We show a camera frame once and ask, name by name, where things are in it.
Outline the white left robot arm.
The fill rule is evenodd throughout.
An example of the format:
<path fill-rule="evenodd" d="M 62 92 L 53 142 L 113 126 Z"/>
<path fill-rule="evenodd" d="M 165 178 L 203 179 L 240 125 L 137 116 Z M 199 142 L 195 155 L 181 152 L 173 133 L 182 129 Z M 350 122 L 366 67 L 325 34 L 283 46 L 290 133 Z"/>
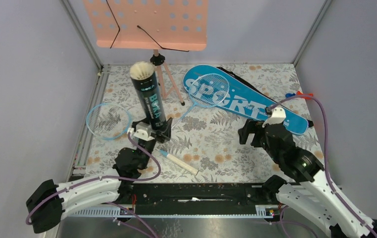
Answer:
<path fill-rule="evenodd" d="M 158 130 L 149 125 L 148 119 L 133 122 L 126 135 L 135 148 L 121 149 L 115 164 L 99 174 L 59 184 L 51 179 L 42 182 L 26 201 L 25 223 L 40 234 L 54 228 L 67 216 L 91 206 L 116 200 L 128 203 L 132 184 L 143 181 L 140 171 L 150 160 L 158 163 L 152 152 L 156 143 L 169 141 L 172 122 L 169 118 Z"/>

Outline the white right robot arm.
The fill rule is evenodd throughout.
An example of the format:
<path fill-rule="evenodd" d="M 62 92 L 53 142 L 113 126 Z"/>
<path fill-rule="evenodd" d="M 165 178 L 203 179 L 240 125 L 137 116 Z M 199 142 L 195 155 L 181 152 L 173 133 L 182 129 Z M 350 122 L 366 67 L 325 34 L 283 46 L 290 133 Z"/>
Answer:
<path fill-rule="evenodd" d="M 301 195 L 283 178 L 273 175 L 263 185 L 264 201 L 278 201 L 313 222 L 331 238 L 376 238 L 377 219 L 360 211 L 338 187 L 330 182 L 323 164 L 308 150 L 298 147 L 282 124 L 264 125 L 248 119 L 238 130 L 239 143 L 262 148 L 281 171 L 310 192 L 318 201 Z"/>

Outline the black shuttlecock tube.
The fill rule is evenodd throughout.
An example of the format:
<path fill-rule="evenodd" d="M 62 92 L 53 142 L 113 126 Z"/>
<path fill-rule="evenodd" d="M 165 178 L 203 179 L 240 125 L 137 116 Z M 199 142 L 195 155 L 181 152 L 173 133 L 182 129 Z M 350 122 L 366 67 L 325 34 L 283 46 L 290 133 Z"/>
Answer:
<path fill-rule="evenodd" d="M 152 129 L 163 130 L 167 121 L 155 66 L 146 61 L 136 62 L 130 67 L 129 75 Z"/>

